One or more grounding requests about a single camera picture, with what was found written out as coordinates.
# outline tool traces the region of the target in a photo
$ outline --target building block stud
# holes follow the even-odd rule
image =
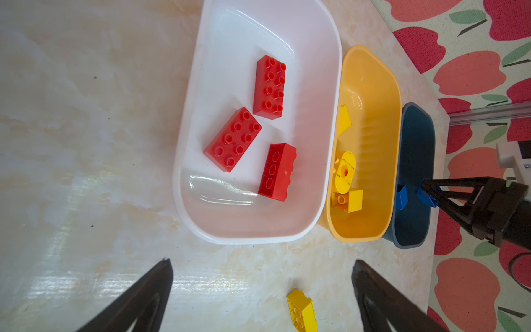
[[[264,55],[256,64],[253,114],[276,119],[282,116],[286,65]]]
[[[293,172],[297,149],[287,143],[271,144],[258,194],[284,202]]]
[[[342,105],[339,109],[339,128],[337,134],[343,134],[351,125],[352,121],[350,120],[347,105]]]
[[[236,111],[203,153],[223,171],[230,172],[260,130],[262,126],[245,107],[242,107]]]
[[[417,197],[421,200],[422,204],[427,205],[432,208],[436,208],[437,205],[439,205],[439,201],[437,201],[433,196],[428,194],[424,189],[418,187],[417,188]]]
[[[317,332],[317,320],[313,310],[312,299],[294,289],[287,297],[289,313],[292,315],[293,326],[299,332]]]
[[[333,165],[332,192],[346,194],[356,172],[356,157],[350,151],[337,151]]]
[[[346,194],[332,193],[332,207],[351,213],[360,211],[363,203],[363,189],[352,189]]]
[[[406,207],[408,202],[407,198],[407,187],[404,184],[399,184],[397,186],[397,194],[395,199],[395,207],[397,210],[403,210]]]

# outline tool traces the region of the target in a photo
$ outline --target yellow bin rim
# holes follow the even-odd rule
[[[338,137],[342,105],[347,105],[353,124]],[[400,86],[393,72],[365,46],[351,47],[343,57],[327,200],[318,220],[341,242],[375,241],[389,227],[395,204],[401,111]],[[352,187],[364,190],[362,210],[350,214],[330,206],[338,145],[341,151],[354,153],[357,169]]]

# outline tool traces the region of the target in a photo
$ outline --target table surface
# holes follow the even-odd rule
[[[436,131],[449,118],[370,0],[327,0],[343,52],[363,44]],[[286,295],[319,329],[361,331],[350,273],[363,259],[426,310],[437,210],[424,244],[302,239],[223,246],[194,236],[172,197],[175,146],[201,1],[0,4],[0,330],[72,331],[163,257],[174,268],[162,330],[294,331]]]

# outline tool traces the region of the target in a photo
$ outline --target yellow oval toy block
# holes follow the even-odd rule
[[[346,194],[332,194],[332,207],[351,213],[360,211],[363,202],[363,189],[352,189]]]
[[[350,151],[339,151],[334,160],[332,191],[345,194],[352,185],[356,172],[356,157]]]
[[[343,134],[350,126],[352,126],[352,121],[350,120],[347,105],[342,105],[339,109],[339,128],[337,134]]]
[[[299,332],[317,332],[317,320],[313,310],[313,301],[298,289],[294,289],[287,297],[289,313],[292,315],[293,326]]]

